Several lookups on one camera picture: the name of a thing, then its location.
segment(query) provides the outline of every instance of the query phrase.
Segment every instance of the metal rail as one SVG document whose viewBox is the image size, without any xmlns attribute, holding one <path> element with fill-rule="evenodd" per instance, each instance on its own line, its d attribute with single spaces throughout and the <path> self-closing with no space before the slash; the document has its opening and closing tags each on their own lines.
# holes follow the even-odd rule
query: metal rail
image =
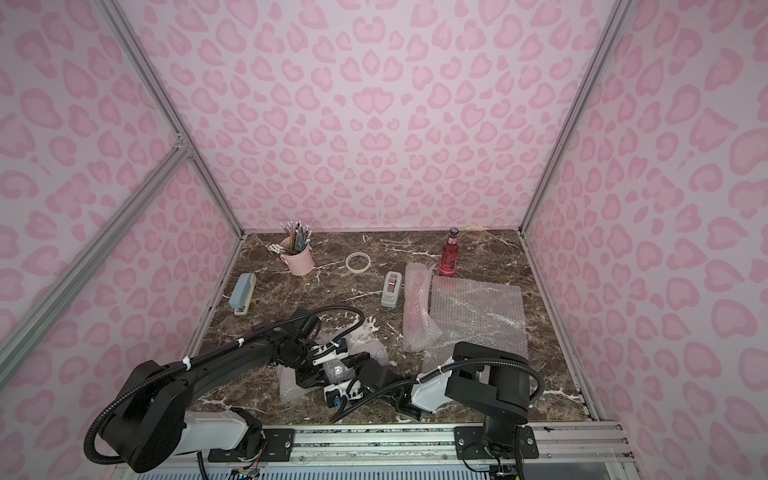
<svg viewBox="0 0 768 480">
<path fill-rule="evenodd" d="M 72 260 L 67 271 L 58 278 L 45 298 L 19 321 L 8 342 L 0 348 L 0 389 L 43 340 L 101 263 L 123 240 L 125 234 L 152 203 L 157 192 L 184 160 L 190 157 L 187 147 L 183 141 L 176 145 L 152 175 L 112 215 L 107 226 Z"/>
<path fill-rule="evenodd" d="M 160 80 L 160 75 L 157 74 L 150 63 L 147 57 L 147 52 L 141 46 L 141 43 L 136 36 L 136 32 L 125 16 L 125 12 L 123 12 L 118 0 L 95 0 L 95 3 L 112 29 L 118 43 L 120 43 L 123 51 L 134 66 L 137 75 L 147 88 L 149 95 L 157 104 L 157 108 L 163 119 L 176 133 L 179 140 L 186 141 L 192 147 L 192 164 L 203 179 L 203 185 L 205 185 L 208 193 L 218 205 L 221 213 L 226 217 L 228 224 L 235 234 L 238 237 L 242 236 L 243 226 L 237 219 L 237 215 L 235 215 L 232 206 L 224 196 L 219 184 L 214 180 L 208 166 L 203 161 L 203 156 L 197 149 L 194 139 L 189 131 L 187 131 L 187 128 L 184 126 L 184 122 L 181 120 L 179 112 Z"/>
<path fill-rule="evenodd" d="M 264 462 L 269 468 L 343 465 L 462 465 L 456 457 L 453 429 L 479 423 L 407 423 L 387 425 L 265 425 L 295 429 L 289 462 Z M 531 422 L 539 458 L 525 463 L 634 462 L 626 432 L 617 422 Z M 166 460 L 162 468 L 195 465 L 194 455 Z M 477 461 L 483 465 L 494 461 Z M 243 462 L 216 464 L 233 468 Z"/>
<path fill-rule="evenodd" d="M 592 391 L 587 373 L 578 358 L 578 354 L 576 353 L 576 348 L 574 347 L 574 344 L 571 340 L 571 336 L 568 335 L 568 328 L 566 328 L 565 321 L 560 314 L 560 310 L 558 310 L 557 304 L 554 302 L 552 292 L 544 282 L 544 277 L 541 275 L 541 269 L 539 268 L 538 263 L 536 263 L 536 257 L 534 256 L 533 252 L 531 252 L 531 247 L 528 245 L 526 236 L 522 233 L 519 234 L 520 243 L 523 246 L 525 255 L 528 257 L 528 263 L 531 266 L 531 272 L 533 272 L 533 277 L 536 280 L 536 286 L 538 286 L 541 299 L 544 300 L 544 307 L 547 309 L 547 314 L 552 321 L 554 334 L 558 338 L 560 348 L 563 351 L 563 357 L 565 358 L 565 363 L 568 365 L 568 371 L 571 373 L 571 377 L 576 384 L 576 389 L 581 395 L 581 398 L 584 399 L 584 403 L 587 404 L 589 416 L 596 420 L 605 419 L 605 411 L 597 401 L 597 397 Z"/>
<path fill-rule="evenodd" d="M 214 291 L 214 293 L 211 295 L 211 298 L 209 298 L 208 304 L 205 306 L 204 310 L 205 316 L 200 321 L 200 324 L 197 325 L 197 328 L 192 334 L 190 343 L 184 350 L 184 355 L 195 356 L 200 352 L 200 347 L 203 345 L 203 339 L 205 338 L 205 334 L 208 333 L 210 322 L 214 319 L 216 307 L 219 305 L 219 300 L 221 300 L 221 296 L 224 294 L 224 289 L 227 288 L 227 281 L 230 279 L 230 276 L 232 276 L 232 270 L 235 267 L 235 263 L 237 262 L 237 258 L 240 255 L 240 251 L 243 249 L 243 245 L 245 245 L 246 237 L 247 235 L 243 235 L 235 243 L 235 247 L 232 249 L 230 258 L 227 260 L 227 266 L 224 268 L 224 271 L 219 277 L 218 288 L 216 288 L 216 291 Z"/>
<path fill-rule="evenodd" d="M 578 123 L 588 107 L 589 98 L 597 88 L 598 82 L 611 60 L 611 54 L 619 42 L 621 33 L 629 23 L 629 19 L 632 16 L 631 14 L 636 4 L 636 0 L 617 0 L 614 4 L 613 10 L 611 10 L 611 13 L 608 16 L 607 23 L 605 24 L 603 33 L 598 41 L 598 47 L 594 50 L 587 71 L 584 74 L 584 80 L 576 91 L 571 110 L 565 118 L 563 128 L 558 133 L 554 148 L 552 148 L 552 152 L 545 164 L 544 172 L 541 174 L 541 178 L 539 178 L 538 183 L 536 184 L 531 204 L 528 205 L 528 209 L 525 211 L 525 215 L 520 224 L 520 231 L 527 232 L 528 228 L 531 226 L 536 211 L 541 205 L 547 189 L 549 188 L 552 177 L 557 170 L 558 165 L 562 162 L 565 152 L 568 150 L 568 143 L 570 143 L 571 138 L 578 127 Z"/>
</svg>

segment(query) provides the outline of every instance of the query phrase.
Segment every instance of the pencil holder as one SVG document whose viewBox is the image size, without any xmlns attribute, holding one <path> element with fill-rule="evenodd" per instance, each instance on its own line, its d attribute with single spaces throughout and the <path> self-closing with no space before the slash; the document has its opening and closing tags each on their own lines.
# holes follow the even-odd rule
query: pencil holder
<svg viewBox="0 0 768 480">
<path fill-rule="evenodd" d="M 286 238 L 280 242 L 282 247 L 288 247 L 290 245 L 290 238 Z M 312 258 L 312 247 L 309 245 L 296 255 L 288 255 L 286 253 L 280 254 L 280 259 L 288 266 L 288 270 L 296 276 L 307 275 L 315 268 L 315 260 Z"/>
</svg>

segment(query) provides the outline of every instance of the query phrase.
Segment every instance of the brown marble surface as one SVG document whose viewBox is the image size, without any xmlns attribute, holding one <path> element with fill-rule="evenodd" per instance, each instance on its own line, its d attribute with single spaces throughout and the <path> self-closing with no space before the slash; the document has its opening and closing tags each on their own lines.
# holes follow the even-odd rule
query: brown marble surface
<svg viewBox="0 0 768 480">
<path fill-rule="evenodd" d="M 235 317 L 227 298 L 222 298 L 200 351 L 231 342 L 250 332 L 256 324 L 287 318 L 298 306 L 311 310 L 327 303 L 348 303 L 375 319 L 379 329 L 373 335 L 386 346 L 393 369 L 404 376 L 418 373 L 422 354 L 402 351 L 402 295 L 400 305 L 388 310 L 379 303 L 380 293 L 388 271 L 404 273 L 409 262 L 437 263 L 447 232 L 315 233 L 316 266 L 304 277 L 288 273 L 280 259 L 266 249 L 266 245 L 279 243 L 284 237 L 282 234 L 248 236 L 225 293 L 232 291 L 241 273 L 256 273 L 257 285 L 250 311 Z M 581 405 L 569 398 L 576 395 L 574 383 L 517 233 L 464 231 L 459 247 L 455 276 L 522 288 L 528 356 L 531 364 L 544 374 L 547 389 L 533 405 L 530 420 L 586 420 Z M 346 257 L 356 251 L 364 251 L 372 258 L 372 266 L 365 273 L 351 273 L 344 265 Z M 343 319 L 342 316 L 327 320 L 321 337 L 351 322 L 351 317 Z M 251 411 L 265 425 L 322 424 L 333 414 L 323 400 L 321 389 L 281 403 L 277 368 L 272 366 L 253 369 L 212 390 L 192 409 L 216 412 L 235 406 Z M 426 422 L 477 422 L 482 418 L 476 411 L 459 404 L 423 416 Z M 343 420 L 344 423 L 402 421 L 404 417 L 380 402 L 364 406 Z"/>
</svg>

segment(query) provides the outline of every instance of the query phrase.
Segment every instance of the pink leopard print wall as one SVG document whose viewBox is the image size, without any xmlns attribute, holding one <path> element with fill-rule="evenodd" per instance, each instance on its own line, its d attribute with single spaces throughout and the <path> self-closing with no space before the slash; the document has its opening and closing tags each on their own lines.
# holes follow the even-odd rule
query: pink leopard print wall
<svg viewBox="0 0 768 480">
<path fill-rule="evenodd" d="M 644 0 L 531 233 L 647 480 L 768 475 L 768 2 Z"/>
<path fill-rule="evenodd" d="M 181 359 L 233 245 L 183 165 L 0 392 L 0 477 L 99 478 L 85 431 L 136 365 Z"/>
<path fill-rule="evenodd" d="M 0 345 L 173 142 L 86 0 L 0 5 Z"/>
<path fill-rule="evenodd" d="M 246 228 L 516 227 L 612 0 L 125 0 Z"/>
</svg>

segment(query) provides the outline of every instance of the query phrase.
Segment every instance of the bubble wrap sheet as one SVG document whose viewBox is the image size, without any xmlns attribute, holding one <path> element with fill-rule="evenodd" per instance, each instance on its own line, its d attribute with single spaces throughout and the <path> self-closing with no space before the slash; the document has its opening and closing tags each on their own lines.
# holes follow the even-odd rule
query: bubble wrap sheet
<svg viewBox="0 0 768 480">
<path fill-rule="evenodd" d="M 418 262 L 406 265 L 406 301 L 402 311 L 402 349 L 405 352 L 421 352 L 442 334 L 429 317 L 429 285 L 434 268 L 434 265 L 427 267 Z"/>
<path fill-rule="evenodd" d="M 301 388 L 296 384 L 296 370 L 282 365 L 277 366 L 277 378 L 280 379 L 280 403 L 288 403 L 320 388 L 319 386 L 311 389 Z"/>
<path fill-rule="evenodd" d="M 423 372 L 443 364 L 461 341 L 528 358 L 519 286 L 434 276 L 430 306 L 429 316 L 442 334 L 425 349 Z"/>
</svg>

